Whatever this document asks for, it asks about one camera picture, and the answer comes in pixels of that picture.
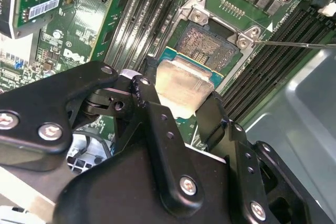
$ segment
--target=ram slot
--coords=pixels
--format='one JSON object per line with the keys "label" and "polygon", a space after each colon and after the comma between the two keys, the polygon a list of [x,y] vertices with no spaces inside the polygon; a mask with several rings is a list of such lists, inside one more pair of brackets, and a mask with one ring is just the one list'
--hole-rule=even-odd
{"label": "ram slot", "polygon": [[[330,29],[297,8],[270,40],[318,43]],[[264,46],[222,96],[230,118],[243,120],[304,59],[310,49]]]}

